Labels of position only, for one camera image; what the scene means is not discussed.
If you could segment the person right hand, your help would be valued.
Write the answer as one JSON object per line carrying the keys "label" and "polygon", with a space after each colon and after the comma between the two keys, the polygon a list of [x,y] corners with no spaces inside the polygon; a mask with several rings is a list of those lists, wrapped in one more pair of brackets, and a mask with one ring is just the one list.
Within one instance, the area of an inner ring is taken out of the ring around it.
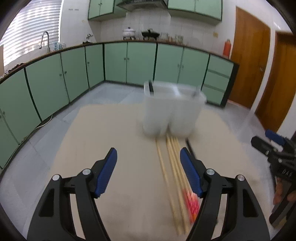
{"label": "person right hand", "polygon": [[[279,204],[284,197],[283,194],[283,182],[281,178],[276,178],[276,187],[275,187],[275,194],[273,198],[273,204]],[[296,201],[296,191],[290,192],[290,194],[287,196],[287,200],[289,202],[295,202]]]}

